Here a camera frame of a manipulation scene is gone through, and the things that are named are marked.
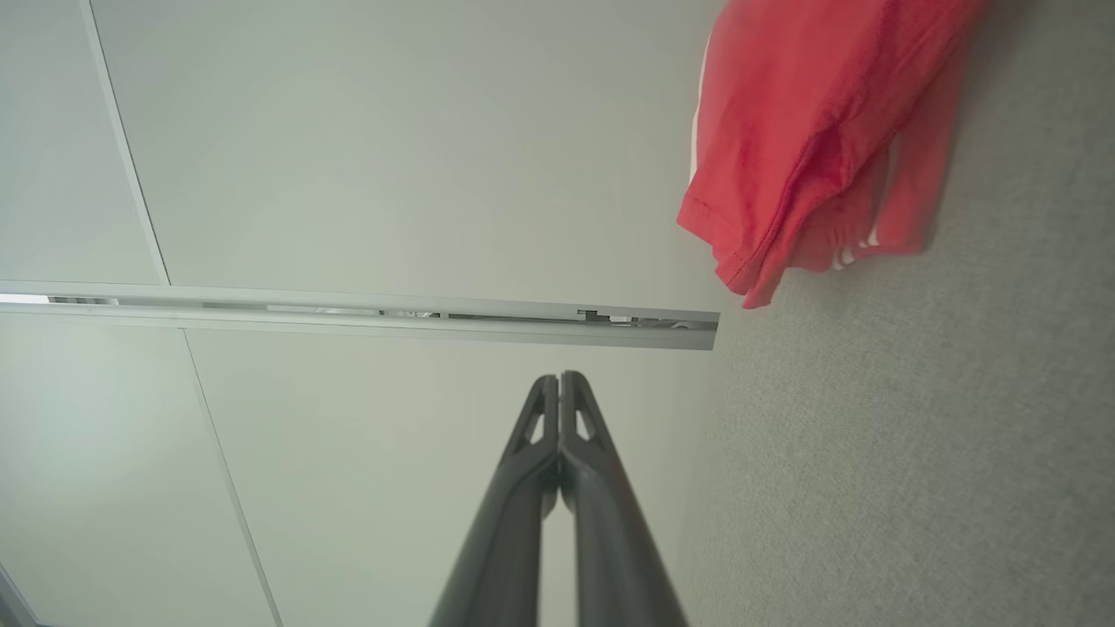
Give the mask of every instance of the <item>red cloth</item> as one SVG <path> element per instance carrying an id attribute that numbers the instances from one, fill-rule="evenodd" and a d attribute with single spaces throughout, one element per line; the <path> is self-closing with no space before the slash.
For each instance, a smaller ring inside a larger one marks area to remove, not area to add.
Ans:
<path id="1" fill-rule="evenodd" d="M 711 244 L 745 308 L 768 305 L 787 267 L 922 249 L 982 4 L 728 2 L 678 223 Z"/>

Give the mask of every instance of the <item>red fabric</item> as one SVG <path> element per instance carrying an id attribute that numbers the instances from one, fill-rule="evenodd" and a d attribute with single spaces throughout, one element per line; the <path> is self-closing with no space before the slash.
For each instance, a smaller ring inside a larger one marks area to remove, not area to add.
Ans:
<path id="1" fill-rule="evenodd" d="M 697 172 L 678 223 L 711 244 L 745 308 L 768 305 L 791 266 L 921 250 L 982 3 L 728 2 L 709 39 Z"/>

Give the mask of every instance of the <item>white stripe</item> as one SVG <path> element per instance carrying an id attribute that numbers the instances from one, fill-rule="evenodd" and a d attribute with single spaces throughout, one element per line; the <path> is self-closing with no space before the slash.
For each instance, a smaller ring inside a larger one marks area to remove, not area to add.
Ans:
<path id="1" fill-rule="evenodd" d="M 708 60 L 708 44 L 712 40 L 712 36 L 708 36 L 708 40 L 705 41 L 705 55 L 700 58 L 700 78 L 697 79 L 697 110 L 694 112 L 694 126 L 691 134 L 691 145 L 689 147 L 689 182 L 694 182 L 694 176 L 697 175 L 697 117 L 700 115 L 700 96 L 705 91 L 705 61 Z"/>
<path id="2" fill-rule="evenodd" d="M 21 302 L 23 305 L 46 305 L 50 297 L 37 293 L 0 293 L 0 302 Z"/>
<path id="3" fill-rule="evenodd" d="M 860 248 L 879 245 L 879 218 L 886 209 L 891 200 L 891 187 L 894 184 L 894 176 L 898 174 L 899 161 L 901 160 L 902 135 L 898 134 L 891 139 L 890 155 L 886 163 L 886 179 L 883 182 L 883 191 L 880 193 L 875 204 L 875 222 L 871 225 L 871 234 L 865 242 L 860 242 Z"/>

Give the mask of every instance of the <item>ceiling track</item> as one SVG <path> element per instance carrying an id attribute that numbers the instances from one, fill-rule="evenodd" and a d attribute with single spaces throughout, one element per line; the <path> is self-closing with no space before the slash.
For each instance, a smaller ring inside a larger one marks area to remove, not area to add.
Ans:
<path id="1" fill-rule="evenodd" d="M 0 318 L 185 329 L 709 350 L 717 325 L 700 311 L 237 288 L 0 281 L 0 295 L 23 300 L 0 297 Z"/>

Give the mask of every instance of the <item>gray carpet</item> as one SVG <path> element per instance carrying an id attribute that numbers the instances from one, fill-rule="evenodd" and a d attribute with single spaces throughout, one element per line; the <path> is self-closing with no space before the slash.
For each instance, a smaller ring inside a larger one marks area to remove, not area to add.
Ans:
<path id="1" fill-rule="evenodd" d="M 1115 2 L 1001 1 L 931 249 L 731 309 L 695 627 L 1115 625 Z"/>

